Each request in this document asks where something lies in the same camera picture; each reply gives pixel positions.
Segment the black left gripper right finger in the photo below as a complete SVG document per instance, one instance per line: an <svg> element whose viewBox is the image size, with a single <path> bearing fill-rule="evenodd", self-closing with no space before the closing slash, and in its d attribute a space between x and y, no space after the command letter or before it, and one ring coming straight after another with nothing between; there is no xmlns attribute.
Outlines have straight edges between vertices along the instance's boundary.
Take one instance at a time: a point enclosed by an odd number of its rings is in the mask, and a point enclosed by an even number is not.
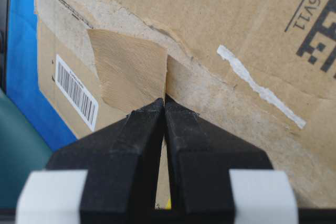
<svg viewBox="0 0 336 224"><path fill-rule="evenodd" d="M285 172L267 153L166 98L173 223L298 223Z"/></svg>

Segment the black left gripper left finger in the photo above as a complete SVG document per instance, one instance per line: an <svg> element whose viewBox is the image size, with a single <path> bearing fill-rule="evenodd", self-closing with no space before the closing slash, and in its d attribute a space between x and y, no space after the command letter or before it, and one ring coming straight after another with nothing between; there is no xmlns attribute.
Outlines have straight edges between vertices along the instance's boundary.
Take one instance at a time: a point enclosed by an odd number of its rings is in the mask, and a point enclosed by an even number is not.
<svg viewBox="0 0 336 224"><path fill-rule="evenodd" d="M69 144L29 174L17 223L130 223L155 205L164 102Z"/></svg>

